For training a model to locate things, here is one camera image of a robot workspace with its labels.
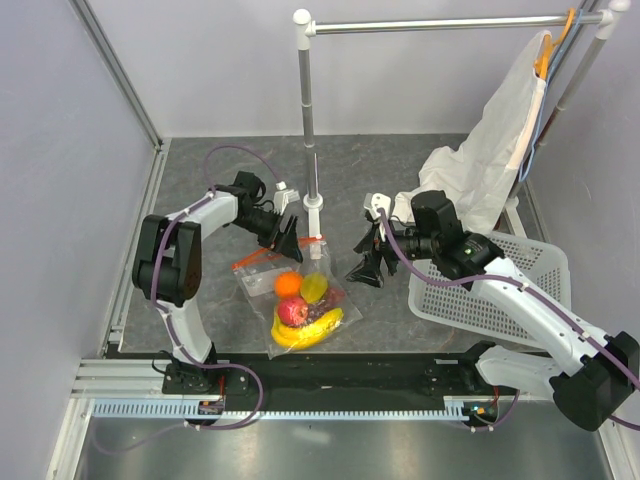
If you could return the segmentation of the orange fruit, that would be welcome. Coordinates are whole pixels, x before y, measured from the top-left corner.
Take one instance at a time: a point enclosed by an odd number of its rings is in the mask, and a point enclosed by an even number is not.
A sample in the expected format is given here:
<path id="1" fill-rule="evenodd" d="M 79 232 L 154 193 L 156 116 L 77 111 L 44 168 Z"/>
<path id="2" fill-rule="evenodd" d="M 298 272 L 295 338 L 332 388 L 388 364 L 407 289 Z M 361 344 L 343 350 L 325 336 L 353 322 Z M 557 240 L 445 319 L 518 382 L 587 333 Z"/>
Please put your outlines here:
<path id="1" fill-rule="evenodd" d="M 287 271 L 278 275 L 274 281 L 274 292 L 279 298 L 294 297 L 299 294 L 303 276 L 298 272 Z"/>

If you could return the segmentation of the yellow lemon fruit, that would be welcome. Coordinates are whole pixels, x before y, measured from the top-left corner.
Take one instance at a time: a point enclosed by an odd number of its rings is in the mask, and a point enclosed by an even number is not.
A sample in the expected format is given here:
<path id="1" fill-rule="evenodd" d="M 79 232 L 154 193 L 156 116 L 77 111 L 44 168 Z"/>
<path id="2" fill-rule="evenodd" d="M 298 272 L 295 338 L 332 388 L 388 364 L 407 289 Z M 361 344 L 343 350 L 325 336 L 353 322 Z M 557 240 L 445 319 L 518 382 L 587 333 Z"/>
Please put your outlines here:
<path id="1" fill-rule="evenodd" d="M 309 304 L 323 299 L 329 288 L 327 277 L 321 272 L 306 275 L 300 284 L 300 296 Z"/>

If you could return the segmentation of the clear orange-zipper zip bag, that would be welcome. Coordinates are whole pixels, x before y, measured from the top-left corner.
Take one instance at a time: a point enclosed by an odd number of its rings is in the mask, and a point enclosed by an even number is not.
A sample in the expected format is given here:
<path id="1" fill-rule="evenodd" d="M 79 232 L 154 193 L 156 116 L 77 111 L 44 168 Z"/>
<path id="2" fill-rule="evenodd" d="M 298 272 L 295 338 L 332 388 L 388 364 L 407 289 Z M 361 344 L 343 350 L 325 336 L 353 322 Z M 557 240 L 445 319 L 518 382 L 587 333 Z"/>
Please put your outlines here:
<path id="1" fill-rule="evenodd" d="M 333 275 L 324 237 L 303 237 L 299 247 L 300 263 L 261 248 L 232 265 L 271 358 L 313 349 L 363 318 Z"/>

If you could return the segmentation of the red apple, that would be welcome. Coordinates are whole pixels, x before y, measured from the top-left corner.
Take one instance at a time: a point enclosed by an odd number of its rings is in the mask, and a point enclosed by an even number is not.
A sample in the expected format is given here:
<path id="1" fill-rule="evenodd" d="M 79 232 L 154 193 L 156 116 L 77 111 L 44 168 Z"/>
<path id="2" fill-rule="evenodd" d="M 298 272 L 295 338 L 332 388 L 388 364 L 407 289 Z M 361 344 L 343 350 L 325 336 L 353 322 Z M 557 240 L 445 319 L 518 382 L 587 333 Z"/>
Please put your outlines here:
<path id="1" fill-rule="evenodd" d="M 309 306 L 301 297 L 291 297 L 280 301 L 277 315 L 280 321 L 288 327 L 300 328 L 308 319 Z"/>

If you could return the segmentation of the yellow banana bunch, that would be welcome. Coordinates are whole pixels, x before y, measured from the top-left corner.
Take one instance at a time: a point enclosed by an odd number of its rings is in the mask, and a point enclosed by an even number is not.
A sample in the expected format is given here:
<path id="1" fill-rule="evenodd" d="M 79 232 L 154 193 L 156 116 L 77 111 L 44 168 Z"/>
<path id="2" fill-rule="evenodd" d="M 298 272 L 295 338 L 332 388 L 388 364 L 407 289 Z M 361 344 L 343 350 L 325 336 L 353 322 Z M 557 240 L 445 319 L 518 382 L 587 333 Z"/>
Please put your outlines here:
<path id="1" fill-rule="evenodd" d="M 285 349 L 304 350 L 329 337 L 341 325 L 343 318 L 343 309 L 334 308 L 309 325 L 293 328 L 285 325 L 275 313 L 271 337 Z"/>

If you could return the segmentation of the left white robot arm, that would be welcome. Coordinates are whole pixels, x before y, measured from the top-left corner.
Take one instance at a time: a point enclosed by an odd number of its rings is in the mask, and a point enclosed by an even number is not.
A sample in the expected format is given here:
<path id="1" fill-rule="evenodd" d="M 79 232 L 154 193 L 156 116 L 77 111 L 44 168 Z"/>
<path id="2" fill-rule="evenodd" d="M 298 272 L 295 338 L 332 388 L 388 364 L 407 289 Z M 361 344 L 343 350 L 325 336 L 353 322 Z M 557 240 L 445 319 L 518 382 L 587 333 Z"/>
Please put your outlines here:
<path id="1" fill-rule="evenodd" d="M 300 200 L 285 182 L 276 184 L 264 207 L 264 182 L 241 171 L 230 185 L 214 185 L 195 203 L 168 216 L 150 214 L 141 224 L 132 270 L 132 283 L 151 302 L 169 334 L 172 354 L 189 363 L 185 382 L 208 393 L 219 382 L 213 341 L 205 332 L 196 295 L 202 280 L 202 243 L 216 231 L 235 225 L 256 237 L 260 247 L 303 261 L 298 243 L 298 217 L 285 216 L 289 204 Z"/>

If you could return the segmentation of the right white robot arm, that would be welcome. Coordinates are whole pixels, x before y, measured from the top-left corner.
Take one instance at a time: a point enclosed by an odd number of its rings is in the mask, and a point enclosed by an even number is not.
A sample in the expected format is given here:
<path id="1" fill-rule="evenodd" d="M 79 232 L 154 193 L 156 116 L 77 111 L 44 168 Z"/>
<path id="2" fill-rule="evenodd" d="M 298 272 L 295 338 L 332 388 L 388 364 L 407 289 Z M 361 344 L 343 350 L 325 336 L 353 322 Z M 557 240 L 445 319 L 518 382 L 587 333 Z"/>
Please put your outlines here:
<path id="1" fill-rule="evenodd" d="M 350 282 L 384 285 L 381 270 L 404 265 L 423 283 L 462 287 L 499 308 L 530 334 L 546 356 L 517 353 L 491 342 L 473 347 L 473 358 L 458 368 L 467 392 L 508 387 L 552 401 L 574 425 L 595 431 L 611 420 L 629 429 L 617 410 L 639 390 L 639 343 L 626 332 L 615 336 L 590 324 L 533 283 L 488 237 L 465 230 L 454 204 L 442 191 L 411 201 L 414 224 L 403 231 L 390 223 L 389 197 L 364 200 L 371 224 L 354 250 L 362 259 Z"/>

